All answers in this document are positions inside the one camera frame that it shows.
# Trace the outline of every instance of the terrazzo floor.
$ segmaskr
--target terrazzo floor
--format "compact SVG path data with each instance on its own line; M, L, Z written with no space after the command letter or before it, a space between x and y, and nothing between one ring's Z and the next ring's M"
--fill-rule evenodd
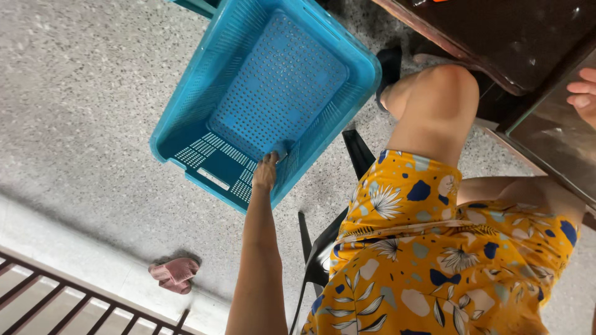
M412 33L369 0L331 0L330 13L374 53ZM244 217L148 146L208 24L160 0L0 0L0 193L147 262L197 255L195 283L230 300ZM406 52L403 73L417 69ZM378 153L394 125L369 100L349 127ZM476 127L458 167L465 178L531 174ZM274 210L288 315L304 266L297 212L314 240L353 176L339 136ZM307 290L303 309L313 299Z

